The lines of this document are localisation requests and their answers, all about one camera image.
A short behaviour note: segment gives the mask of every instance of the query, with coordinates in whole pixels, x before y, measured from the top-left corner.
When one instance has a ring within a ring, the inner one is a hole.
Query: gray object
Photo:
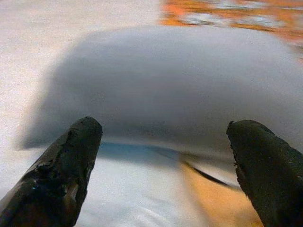
[[[90,115],[105,142],[232,162],[226,125],[254,119],[303,150],[303,68],[266,33],[210,26],[95,32],[51,73],[25,148],[50,143]]]

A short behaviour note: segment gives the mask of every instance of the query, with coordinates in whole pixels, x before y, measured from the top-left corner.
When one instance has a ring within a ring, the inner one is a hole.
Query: worn rubber tip
[[[226,131],[238,182],[265,227],[303,226],[303,155],[263,124],[231,122]]]
[[[92,117],[75,122],[0,201],[0,227],[72,227],[102,137]]]

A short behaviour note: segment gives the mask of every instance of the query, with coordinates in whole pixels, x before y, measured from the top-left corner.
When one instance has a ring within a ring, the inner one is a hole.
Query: blurry gray object
[[[25,148],[90,115],[105,142],[232,161],[226,125],[253,119],[303,150],[303,67],[270,34],[211,26],[95,32],[51,73]]]

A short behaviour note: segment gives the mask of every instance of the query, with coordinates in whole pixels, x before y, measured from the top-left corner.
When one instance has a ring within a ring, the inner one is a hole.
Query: orange surface
[[[285,0],[263,0],[267,2],[268,7],[264,9],[214,9],[211,4],[203,0],[166,0],[163,2],[163,12],[165,13],[161,24],[169,26],[193,26],[180,21],[180,17],[186,13],[208,13],[221,16],[223,18],[241,19],[247,16],[271,15],[278,20],[285,22],[284,27],[268,28],[257,25],[231,24],[233,27],[242,27],[254,30],[263,30],[276,34],[286,42],[303,45],[303,28],[298,26],[297,16],[303,14],[303,10],[281,9],[280,7],[303,7],[303,1],[285,1]],[[303,55],[303,47],[297,48],[297,51]]]
[[[207,215],[211,227],[263,227],[251,202],[242,191],[212,182],[181,164],[192,196]]]

